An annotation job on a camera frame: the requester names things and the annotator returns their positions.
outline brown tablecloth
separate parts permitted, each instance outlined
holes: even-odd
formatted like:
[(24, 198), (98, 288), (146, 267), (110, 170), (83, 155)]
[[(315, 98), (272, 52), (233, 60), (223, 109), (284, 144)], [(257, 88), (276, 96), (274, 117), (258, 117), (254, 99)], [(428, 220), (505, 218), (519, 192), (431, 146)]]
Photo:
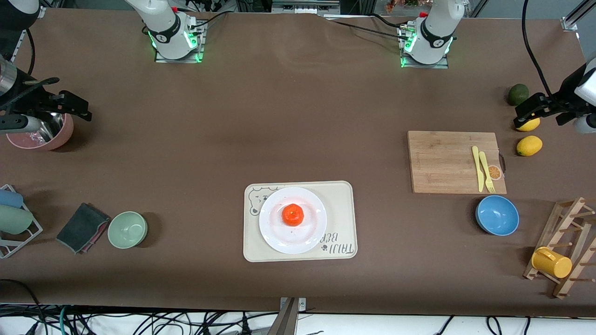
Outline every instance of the brown tablecloth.
[[(1, 277), (57, 304), (276, 310), (298, 296), (316, 312), (596, 315), (593, 284), (558, 300), (550, 281), (522, 278), (554, 201), (596, 196), (596, 137), (552, 117), (533, 132), (542, 151), (514, 155), (526, 134), (511, 129), (504, 92), (543, 90), (519, 20), (463, 20), (448, 70), (403, 69), (395, 39), (309, 14), (228, 14), (195, 65), (154, 63), (142, 26), (135, 12), (48, 10), (32, 27), (34, 76), (60, 77), (50, 88), (87, 99), (94, 119), (76, 120), (56, 152), (0, 141), (1, 182), (45, 229), (0, 262)], [(584, 62), (576, 36), (557, 20), (528, 29), (556, 91)], [(17, 63), (28, 62), (25, 42)], [(481, 197), (413, 194), (408, 130), (495, 132), (517, 232), (483, 232)], [(353, 259), (243, 258), (246, 186), (327, 180), (354, 189)], [(142, 213), (147, 239), (119, 250), (104, 235), (73, 255), (54, 238), (81, 202)], [(28, 300), (7, 284), (0, 297)]]

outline bear illustration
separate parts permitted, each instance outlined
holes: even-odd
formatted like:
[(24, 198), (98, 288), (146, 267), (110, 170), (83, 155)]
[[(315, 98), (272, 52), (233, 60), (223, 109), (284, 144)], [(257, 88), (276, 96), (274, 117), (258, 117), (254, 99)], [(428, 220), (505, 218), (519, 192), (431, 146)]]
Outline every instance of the bear illustration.
[(253, 187), (249, 192), (250, 214), (257, 216), (260, 213), (260, 209), (263, 207), (265, 200), (267, 200), (267, 198), (275, 191), (277, 191), (277, 187)]

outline green bowl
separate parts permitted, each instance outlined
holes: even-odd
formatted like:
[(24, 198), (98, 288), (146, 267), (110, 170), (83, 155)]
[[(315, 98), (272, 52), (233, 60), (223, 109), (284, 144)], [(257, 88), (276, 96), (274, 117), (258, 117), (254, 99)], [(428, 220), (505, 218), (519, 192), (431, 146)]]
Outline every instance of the green bowl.
[(108, 228), (108, 240), (118, 249), (128, 249), (139, 244), (147, 236), (147, 223), (136, 212), (118, 214)]

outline cutting board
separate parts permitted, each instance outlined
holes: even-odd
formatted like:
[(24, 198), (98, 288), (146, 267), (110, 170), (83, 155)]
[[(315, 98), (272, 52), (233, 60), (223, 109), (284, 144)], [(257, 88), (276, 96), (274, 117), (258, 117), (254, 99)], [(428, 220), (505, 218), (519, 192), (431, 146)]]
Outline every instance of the cutting board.
[[(413, 192), (489, 194), (486, 186), (482, 192), (478, 192), (476, 165), (472, 156), (474, 145), (479, 151), (485, 152), (488, 165), (498, 166), (502, 170), (495, 133), (409, 131)], [(493, 184), (497, 194), (507, 194), (504, 177), (493, 181)]]

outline yellow mug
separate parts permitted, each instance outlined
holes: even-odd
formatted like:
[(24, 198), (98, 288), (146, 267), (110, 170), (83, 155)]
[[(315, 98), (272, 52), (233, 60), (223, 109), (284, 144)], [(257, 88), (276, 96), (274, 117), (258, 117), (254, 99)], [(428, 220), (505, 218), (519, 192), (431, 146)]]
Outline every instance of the yellow mug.
[(572, 267), (571, 260), (547, 247), (540, 247), (532, 255), (532, 266), (557, 278), (569, 275)]

